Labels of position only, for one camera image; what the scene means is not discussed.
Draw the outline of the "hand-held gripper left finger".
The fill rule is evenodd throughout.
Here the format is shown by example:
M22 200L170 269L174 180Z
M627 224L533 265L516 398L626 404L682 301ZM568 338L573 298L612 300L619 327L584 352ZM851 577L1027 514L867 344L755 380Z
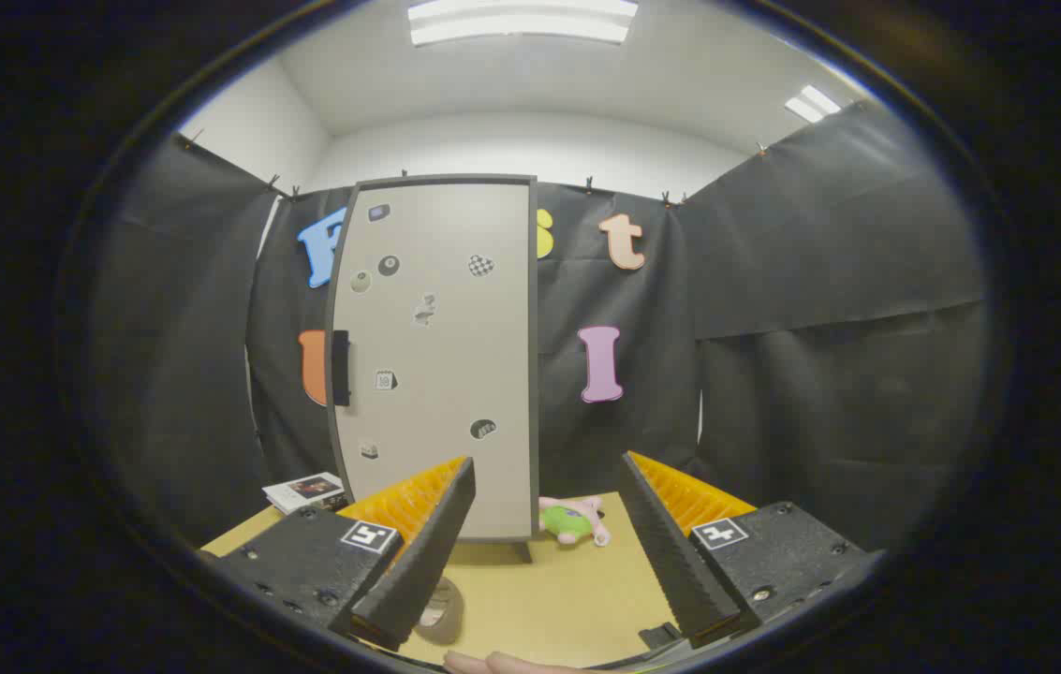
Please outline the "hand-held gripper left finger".
M291 622L398 650L443 576L475 495L473 460L453 457L338 511L295 509L210 561Z

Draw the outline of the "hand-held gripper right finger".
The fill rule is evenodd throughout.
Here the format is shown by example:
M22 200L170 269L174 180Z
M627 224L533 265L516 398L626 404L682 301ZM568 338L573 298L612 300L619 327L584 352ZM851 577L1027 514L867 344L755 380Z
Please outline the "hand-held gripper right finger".
M752 506L633 451L619 495L693 647L796 617L882 558L792 502Z

